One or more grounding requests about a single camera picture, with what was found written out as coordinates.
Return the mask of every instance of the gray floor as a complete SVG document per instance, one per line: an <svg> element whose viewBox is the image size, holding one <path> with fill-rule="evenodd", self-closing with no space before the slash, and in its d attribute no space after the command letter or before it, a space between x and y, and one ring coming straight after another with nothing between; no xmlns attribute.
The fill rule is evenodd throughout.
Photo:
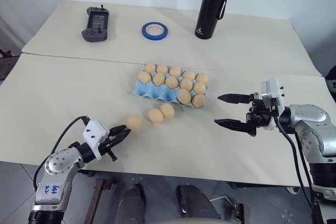
<svg viewBox="0 0 336 224"><path fill-rule="evenodd" d="M34 198L32 177L36 167L0 162L0 223L27 223ZM63 224L83 224L97 178L112 179L117 183L114 191L103 191L94 223L113 223L118 199L126 188L140 182L147 199L146 222L180 216L175 197L175 187L193 184L214 199L227 196L233 202L250 207L252 224L312 223L303 194L289 194L282 187L232 189L228 183L216 180L192 179L154 175L98 172L93 177L78 174ZM227 203L212 201L223 217Z"/></svg>

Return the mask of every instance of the egg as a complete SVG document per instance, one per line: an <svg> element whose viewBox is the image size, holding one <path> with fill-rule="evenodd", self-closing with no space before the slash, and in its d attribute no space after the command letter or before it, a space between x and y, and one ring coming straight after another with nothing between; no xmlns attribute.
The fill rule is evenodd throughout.
<svg viewBox="0 0 336 224"><path fill-rule="evenodd" d="M173 118L175 115L174 107L169 103L163 103L160 110L165 118Z"/></svg>
<svg viewBox="0 0 336 224"><path fill-rule="evenodd" d="M130 130L136 130L141 126L142 119L138 115L133 115L127 118L126 127Z"/></svg>
<svg viewBox="0 0 336 224"><path fill-rule="evenodd" d="M191 103L193 104L193 106L195 108L201 108L205 105L205 96L202 94L197 94L193 97L193 100L191 101Z"/></svg>
<svg viewBox="0 0 336 224"><path fill-rule="evenodd" d="M177 99L181 104L187 104L191 101L191 95L186 89L180 89L177 92Z"/></svg>
<svg viewBox="0 0 336 224"><path fill-rule="evenodd" d="M178 85L178 80L175 77L172 77L172 76L168 76L166 78L166 85L170 89L176 89L179 86Z"/></svg>
<svg viewBox="0 0 336 224"><path fill-rule="evenodd" d="M145 71L147 73L155 72L156 71L156 65L154 63L147 63L145 65Z"/></svg>
<svg viewBox="0 0 336 224"><path fill-rule="evenodd" d="M169 70L169 74L172 77L177 78L177 77L181 76L181 68L179 66L174 66Z"/></svg>
<svg viewBox="0 0 336 224"><path fill-rule="evenodd" d="M165 63L161 63L156 67L156 72L157 73L163 73L166 74L168 73L168 67Z"/></svg>
<svg viewBox="0 0 336 224"><path fill-rule="evenodd" d="M204 73L200 73L196 76L196 81L207 84L209 82L209 76Z"/></svg>
<svg viewBox="0 0 336 224"><path fill-rule="evenodd" d="M142 83L142 84L146 84L147 82L150 82L152 80L152 76L145 72L145 71L142 71L139 73L139 81Z"/></svg>
<svg viewBox="0 0 336 224"><path fill-rule="evenodd" d="M195 76L196 74L193 70L187 70L183 73L183 78L188 78L190 80L194 80Z"/></svg>
<svg viewBox="0 0 336 224"><path fill-rule="evenodd" d="M153 123L161 123L163 121L163 114L158 109L151 109L148 112L148 117Z"/></svg>
<svg viewBox="0 0 336 224"><path fill-rule="evenodd" d="M180 83L180 88L191 91L193 89L193 82L190 79L183 79Z"/></svg>
<svg viewBox="0 0 336 224"><path fill-rule="evenodd" d="M196 94L205 94L206 85L202 82L197 82L194 85L194 91Z"/></svg>
<svg viewBox="0 0 336 224"><path fill-rule="evenodd" d="M156 75L153 77L153 83L155 86L159 87L164 84L165 79L166 78L163 73L156 73Z"/></svg>

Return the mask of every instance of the blue egg carton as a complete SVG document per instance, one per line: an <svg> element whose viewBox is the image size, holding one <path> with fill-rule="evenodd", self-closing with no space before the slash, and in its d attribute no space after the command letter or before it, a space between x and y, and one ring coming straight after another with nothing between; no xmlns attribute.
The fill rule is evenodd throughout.
<svg viewBox="0 0 336 224"><path fill-rule="evenodd" d="M190 102L188 104L181 104L178 100L177 100L177 93L178 91L181 89L180 88L180 83L181 81L184 79L182 77L183 73L186 71L185 69L181 69L182 74L181 76L177 77L177 80L179 81L179 85L177 88L175 89L170 89L167 87L166 84L163 84L159 87L155 86L155 84L150 81L146 84L142 84L139 80L135 83L135 90L133 90L133 94L136 94L139 97L149 97L152 98L154 100L163 100L165 102L174 102L174 103L178 103L179 105L186 105L186 106L191 106L193 108L195 108L193 106L193 104ZM152 80L153 77L156 75L156 72L151 72L151 76L152 76ZM169 73L166 73L164 75L166 78L170 76ZM193 98L196 93L194 90L189 92L191 97Z"/></svg>

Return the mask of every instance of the handwritten label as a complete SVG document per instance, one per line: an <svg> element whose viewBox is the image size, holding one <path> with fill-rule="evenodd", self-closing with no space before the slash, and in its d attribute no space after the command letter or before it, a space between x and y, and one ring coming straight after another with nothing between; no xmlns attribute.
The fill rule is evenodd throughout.
<svg viewBox="0 0 336 224"><path fill-rule="evenodd" d="M57 194L58 193L59 186L54 186L53 185L53 186L45 186L45 188L44 188L45 194L49 194L50 187L52 187L51 194Z"/></svg>

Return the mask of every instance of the wire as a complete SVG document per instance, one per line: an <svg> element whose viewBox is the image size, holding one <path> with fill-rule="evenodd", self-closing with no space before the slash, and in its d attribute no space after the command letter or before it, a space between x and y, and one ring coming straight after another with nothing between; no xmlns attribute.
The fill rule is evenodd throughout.
<svg viewBox="0 0 336 224"><path fill-rule="evenodd" d="M306 174L306 177L307 177L307 180L308 180L309 191L310 191L310 200L311 200L312 203L314 203L314 191L313 191L313 188L311 186L312 185L311 179L310 179L309 172L308 172L308 169L307 169L306 161L305 161L304 156L303 156L303 151L302 151L300 138L299 138L299 135L298 135L297 132L295 132L295 139L296 139L296 142L297 142L298 147L299 147L299 153L300 153L300 158L301 158L301 162L302 162L302 165L303 165L303 169L305 171L305 174Z"/></svg>
<svg viewBox="0 0 336 224"><path fill-rule="evenodd" d="M303 182L302 182L302 178L301 178L301 174L300 174L300 170L299 170L299 162L298 162L298 156L296 154L296 148L295 148L295 145L294 145L294 142L292 141L292 139L289 137L289 135L286 133L286 131L284 130L284 128L282 128L281 124L279 123L279 119L277 116L273 116L274 118L274 121L275 121L275 124L278 126L278 129L279 131L282 133L282 135L287 139L287 141L289 142L291 148L292 148L292 151L293 151L293 157L294 157L294 163L295 163L295 170L296 170L296 174L298 176L298 179L299 179L299 183L300 183L300 186L301 186L301 189L302 189L302 192L304 194L304 197L306 198L307 200L307 203L311 209L311 211L313 212L313 207L312 207L312 204L311 204L311 201L309 200L308 198L308 195L305 191L305 187L303 185Z"/></svg>
<svg viewBox="0 0 336 224"><path fill-rule="evenodd" d="M74 119L66 128L65 130L62 132L61 136L59 136L58 140L56 141L53 149L51 150L50 154L53 154L57 148L57 146L59 145L59 143L61 142L62 138L64 137L65 133L67 133L67 131L74 125L74 123L76 123L78 120L82 119L84 121L84 124L87 124L87 119L88 117L87 116L79 116L77 117L76 119ZM46 157L43 162L38 166L38 168L36 169L35 171L35 174L34 174L34 178L33 178L33 187L34 187L34 191L37 190L37 185L36 185L36 178L37 178L37 174L38 172L41 170L42 166L44 165L44 163L46 162L47 158Z"/></svg>

